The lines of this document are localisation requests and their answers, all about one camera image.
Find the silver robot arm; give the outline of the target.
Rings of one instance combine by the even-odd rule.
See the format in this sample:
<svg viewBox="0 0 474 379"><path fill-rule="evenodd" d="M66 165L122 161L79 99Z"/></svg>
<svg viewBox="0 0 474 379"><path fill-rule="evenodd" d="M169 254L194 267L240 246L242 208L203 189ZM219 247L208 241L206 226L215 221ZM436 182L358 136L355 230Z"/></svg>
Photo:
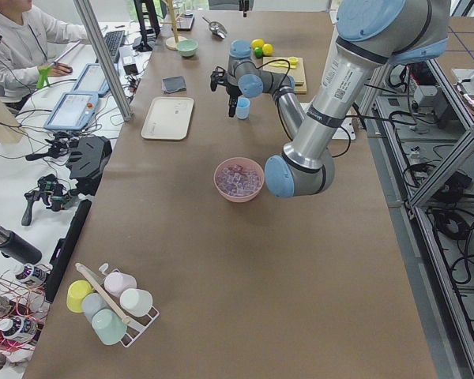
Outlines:
<svg viewBox="0 0 474 379"><path fill-rule="evenodd" d="M226 88L229 116L238 98L269 93L292 140L265 163L265 184L277 197L320 193L334 177L328 145L366 79L380 66L437 58L446 50L450 4L446 1L343 1L337 13L336 54L326 61L319 91L302 109L292 79L259 69L245 40L231 44L228 67L211 74L210 88Z"/></svg>

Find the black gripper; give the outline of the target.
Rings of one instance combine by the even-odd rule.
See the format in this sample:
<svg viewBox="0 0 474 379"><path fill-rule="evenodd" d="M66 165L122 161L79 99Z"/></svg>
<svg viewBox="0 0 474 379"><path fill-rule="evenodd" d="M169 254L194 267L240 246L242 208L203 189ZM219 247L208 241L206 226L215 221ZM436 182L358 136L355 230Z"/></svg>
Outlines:
<svg viewBox="0 0 474 379"><path fill-rule="evenodd" d="M239 10L243 11L243 17L246 17L246 12L249 10L249 0L239 0Z"/></svg>
<svg viewBox="0 0 474 379"><path fill-rule="evenodd" d="M228 102L228 116L234 118L238 105L239 87L229 81L227 71L223 67L217 66L212 71L209 86L212 92L215 92L219 86L225 87L230 97Z"/></svg>

